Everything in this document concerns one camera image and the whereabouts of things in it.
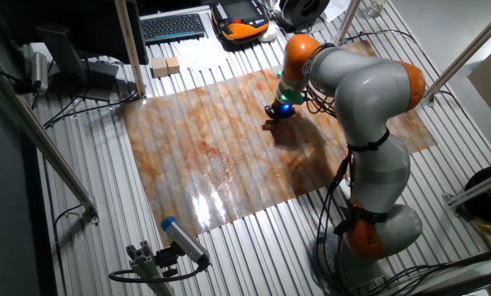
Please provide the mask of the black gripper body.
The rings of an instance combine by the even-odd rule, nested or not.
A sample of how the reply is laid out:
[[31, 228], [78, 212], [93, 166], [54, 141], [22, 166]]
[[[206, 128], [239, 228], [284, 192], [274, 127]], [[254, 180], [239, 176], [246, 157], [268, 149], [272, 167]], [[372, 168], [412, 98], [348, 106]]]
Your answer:
[[291, 104], [271, 104], [265, 107], [266, 115], [272, 120], [283, 120], [295, 114]]

